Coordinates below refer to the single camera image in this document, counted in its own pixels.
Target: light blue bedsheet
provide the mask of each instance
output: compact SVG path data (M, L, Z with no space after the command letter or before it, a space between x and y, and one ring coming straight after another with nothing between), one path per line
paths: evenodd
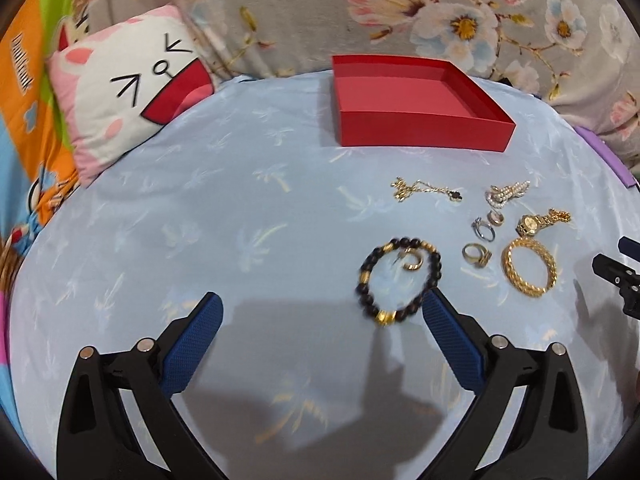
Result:
M486 81L478 84L518 125L505 153L341 148L331 84L331 73L230 82L78 190L45 227L18 276L10 335L20 421L49 470L79 349L129 349L212 290L225 304L222 328L174 401L229 478L415 479L472 393L419 316L383 329L360 313L360 264L402 236L439 248L441 290L489 334L536 349L564 342L584 396L591 469L614 447L635 404L638 328L591 259L618 257L621 235L640 238L638 191L546 104ZM398 203L396 176L459 189L463 201L418 194ZM484 192L517 180L531 189L504 208L494 257L477 270L461 250L478 241L470 225L488 212ZM550 207L574 220L538 235L559 279L536 300L507 282L500 253L521 215ZM372 277L386 308L411 299L426 273L392 262ZM534 256L517 253L515 263L545 283ZM485 461L509 430L500 427Z

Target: gold watch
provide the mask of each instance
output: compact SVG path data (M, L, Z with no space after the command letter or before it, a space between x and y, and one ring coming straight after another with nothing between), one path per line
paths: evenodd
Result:
M516 226L516 232L522 237L533 237L540 229L549 227L556 222L570 221L571 215L566 211L550 209L546 215L524 215Z

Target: cartoon cat pillow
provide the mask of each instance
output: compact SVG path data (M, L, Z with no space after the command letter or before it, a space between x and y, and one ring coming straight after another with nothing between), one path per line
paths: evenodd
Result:
M47 65L83 186L214 92L174 6L92 34Z

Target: jewelry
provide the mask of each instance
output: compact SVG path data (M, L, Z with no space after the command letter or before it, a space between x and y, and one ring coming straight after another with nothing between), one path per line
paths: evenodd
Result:
M500 211L496 211L495 209L491 209L486 215L486 219L490 224L495 225L496 227L500 227L504 224L504 215L500 213Z
M478 250L478 256L474 256L473 254L469 254L466 250L469 248L474 248ZM485 246L480 244L467 244L462 248L462 255L468 263L473 266L478 267L479 269L483 269L486 267L486 264L489 263L491 259L492 252L489 251Z
M502 206L512 198L524 196L530 184L530 181L527 180L526 182L516 182L512 186L491 186L491 190L484 194L484 198L494 209L502 209Z
M531 285L516 272L511 259L511 251L513 251L514 247L526 247L540 256L546 265L546 287ZM553 256L545 249L544 245L533 238L516 238L513 242L507 245L502 252L502 268L504 269L504 273L507 275L507 279L511 282L511 285L531 298L539 298L545 292L548 292L556 284L556 280L558 279L556 261Z
M447 195L452 202L460 202L462 200L462 195L459 191L452 191L448 187L435 187L421 180L416 180L409 186L403 178L397 176L391 183L391 187L396 188L394 197L398 202L404 202L413 193L442 193Z
M369 291L371 271L382 256L390 253L391 251L395 251L398 248L402 248L404 250L422 249L429 253L431 260L430 275L424 283L424 287L420 294L413 298L411 303L406 307L393 311L380 310L374 303L373 295ZM420 304L427 292L438 286L438 280L442 277L442 273L440 272L441 270L442 264L440 263L440 253L433 245L420 240L420 238L413 238L412 240L409 240L409 238L402 238L400 240L393 238L389 243L386 243L382 247L376 247L373 249L371 254L367 256L367 259L364 260L364 263L360 267L360 279L358 280L358 286L356 287L356 292L360 295L360 304L364 307L364 312L367 316L374 318L376 322L382 326L386 326L394 322L403 322L408 316L412 316L418 312Z
M404 259L404 257L407 256L408 254L411 254L412 256L414 256L417 262L415 264L403 264L402 268L404 270L411 270L411 271L420 269L420 267L422 267L422 262L424 261L424 259L422 255L418 252L418 249L408 248L408 249L403 249L402 251L399 251L398 257L396 258L394 263L398 260Z
M491 224L489 224L489 222L482 220L481 217L478 217L474 220L474 222L471 224L471 227L474 229L476 236L478 236L478 238L482 238L482 240L486 240L487 242L493 242L495 240L495 230L492 227ZM489 229L489 231L491 232L491 238L488 238L486 236L484 236L481 232L480 232L480 228L484 227L486 229Z
M567 211L556 211L550 209L547 215L524 215L518 225L516 226L516 232L520 236L533 237L538 234L540 229L549 227L556 222L570 222L571 214Z

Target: open red box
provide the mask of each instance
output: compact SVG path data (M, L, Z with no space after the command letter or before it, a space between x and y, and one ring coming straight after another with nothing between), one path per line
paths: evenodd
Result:
M334 56L343 146L434 146L503 152L515 123L449 61Z

